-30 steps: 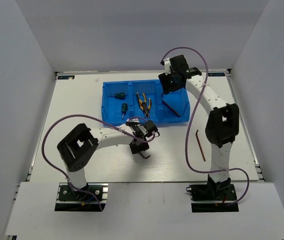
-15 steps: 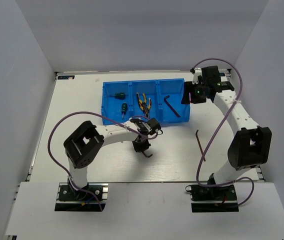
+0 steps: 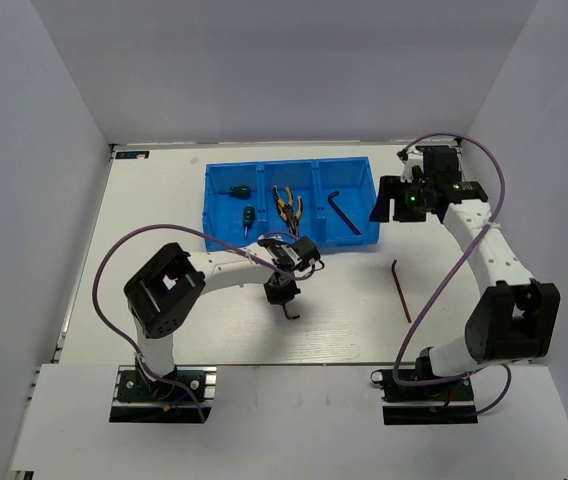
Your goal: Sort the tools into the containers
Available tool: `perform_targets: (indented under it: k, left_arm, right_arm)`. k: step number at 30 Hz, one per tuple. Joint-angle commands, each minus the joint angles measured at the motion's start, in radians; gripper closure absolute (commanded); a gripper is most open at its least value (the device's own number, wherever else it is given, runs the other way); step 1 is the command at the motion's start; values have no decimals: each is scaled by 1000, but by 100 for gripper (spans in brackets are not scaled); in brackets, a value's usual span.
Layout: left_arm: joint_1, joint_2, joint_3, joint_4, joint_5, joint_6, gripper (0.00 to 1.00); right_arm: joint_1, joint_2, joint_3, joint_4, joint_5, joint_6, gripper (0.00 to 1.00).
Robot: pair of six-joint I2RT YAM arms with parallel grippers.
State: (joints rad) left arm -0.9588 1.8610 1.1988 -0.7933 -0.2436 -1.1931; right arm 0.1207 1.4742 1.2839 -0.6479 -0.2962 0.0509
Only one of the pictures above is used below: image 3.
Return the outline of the yellow long-nose pliers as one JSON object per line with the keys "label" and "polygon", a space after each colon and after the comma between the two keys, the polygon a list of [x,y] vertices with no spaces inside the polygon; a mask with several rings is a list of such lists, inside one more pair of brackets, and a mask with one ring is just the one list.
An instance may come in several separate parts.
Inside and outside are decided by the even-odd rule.
{"label": "yellow long-nose pliers", "polygon": [[294,197],[292,190],[288,186],[285,187],[285,192],[288,200],[286,202],[282,199],[278,200],[280,217],[289,228],[289,232],[298,237],[300,220],[304,212],[303,199],[301,196]]}
{"label": "yellow long-nose pliers", "polygon": [[272,187],[272,193],[276,202],[278,214],[283,221],[287,222],[294,216],[293,195],[291,189],[288,186],[284,187],[284,191],[288,198],[287,201],[282,198],[276,185]]}

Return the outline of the thin dark hex key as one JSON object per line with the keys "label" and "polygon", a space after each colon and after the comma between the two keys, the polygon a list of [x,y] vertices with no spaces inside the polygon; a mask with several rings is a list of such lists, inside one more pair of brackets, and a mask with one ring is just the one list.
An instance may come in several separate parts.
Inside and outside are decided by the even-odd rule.
{"label": "thin dark hex key", "polygon": [[284,305],[282,306],[282,310],[283,310],[284,316],[285,316],[285,318],[286,318],[287,320],[296,320],[296,319],[299,319],[299,318],[300,318],[300,315],[299,315],[299,314],[291,313],[291,312],[289,311],[289,309],[287,308],[287,305],[286,305],[286,304],[284,304]]}

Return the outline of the green screwdriver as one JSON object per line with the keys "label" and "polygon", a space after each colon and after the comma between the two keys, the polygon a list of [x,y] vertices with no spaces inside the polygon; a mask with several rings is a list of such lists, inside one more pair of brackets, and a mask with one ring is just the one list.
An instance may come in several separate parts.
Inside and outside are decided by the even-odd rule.
{"label": "green screwdriver", "polygon": [[244,207],[242,212],[242,225],[244,229],[244,238],[248,238],[248,233],[252,229],[252,226],[255,222],[256,218],[256,210],[255,207],[252,205],[247,205]]}
{"label": "green screwdriver", "polygon": [[231,198],[246,200],[252,195],[252,188],[249,185],[233,185],[223,191],[223,194]]}

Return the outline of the thick dark hex key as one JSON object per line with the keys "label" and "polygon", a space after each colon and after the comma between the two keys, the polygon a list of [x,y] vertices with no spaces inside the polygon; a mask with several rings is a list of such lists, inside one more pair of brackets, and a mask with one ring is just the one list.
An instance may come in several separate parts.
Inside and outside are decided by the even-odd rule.
{"label": "thick dark hex key", "polygon": [[338,206],[335,202],[335,198],[340,194],[339,190],[335,190],[328,194],[327,201],[329,205],[333,208],[335,213],[341,218],[341,220],[348,226],[348,228],[353,232],[354,235],[360,235],[361,231],[353,223],[353,221],[347,216],[347,214]]}

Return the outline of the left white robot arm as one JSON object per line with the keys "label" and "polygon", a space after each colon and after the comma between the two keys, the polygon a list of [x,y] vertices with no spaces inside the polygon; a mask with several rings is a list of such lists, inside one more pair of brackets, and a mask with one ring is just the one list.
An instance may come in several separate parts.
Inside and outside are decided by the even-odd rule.
{"label": "left white robot arm", "polygon": [[317,246],[306,236],[292,243],[265,238],[213,253],[191,254],[177,243],[164,245],[124,287],[137,330],[141,387],[155,399],[173,392],[173,333],[201,296],[258,284],[269,304],[286,308],[300,293],[301,274],[321,263]]}

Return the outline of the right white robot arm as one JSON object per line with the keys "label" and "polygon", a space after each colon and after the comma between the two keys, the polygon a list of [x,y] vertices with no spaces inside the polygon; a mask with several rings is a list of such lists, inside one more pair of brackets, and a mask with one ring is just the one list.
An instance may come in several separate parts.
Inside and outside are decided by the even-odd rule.
{"label": "right white robot arm", "polygon": [[452,382],[482,367],[543,358],[548,354],[560,292],[523,266],[496,222],[484,188],[463,178],[457,149],[445,145],[406,147],[398,154],[399,176],[381,177],[370,219],[418,223],[430,214],[457,241],[482,295],[454,340],[420,352],[413,372],[393,380],[436,399]]}

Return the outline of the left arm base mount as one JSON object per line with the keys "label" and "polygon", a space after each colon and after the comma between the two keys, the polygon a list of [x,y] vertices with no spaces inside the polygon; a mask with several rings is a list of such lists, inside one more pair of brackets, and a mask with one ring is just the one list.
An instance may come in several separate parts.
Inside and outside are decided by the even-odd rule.
{"label": "left arm base mount", "polygon": [[187,389],[149,382],[133,365],[120,366],[110,407],[110,423],[201,424],[211,413],[215,366],[177,367],[173,380]]}

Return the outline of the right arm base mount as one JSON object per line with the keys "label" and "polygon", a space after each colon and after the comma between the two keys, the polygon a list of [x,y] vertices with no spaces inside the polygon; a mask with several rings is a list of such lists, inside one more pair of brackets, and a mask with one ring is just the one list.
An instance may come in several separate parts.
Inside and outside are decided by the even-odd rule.
{"label": "right arm base mount", "polygon": [[374,370],[371,383],[382,392],[386,426],[476,424],[478,415],[469,379],[428,387],[398,385],[391,369]]}

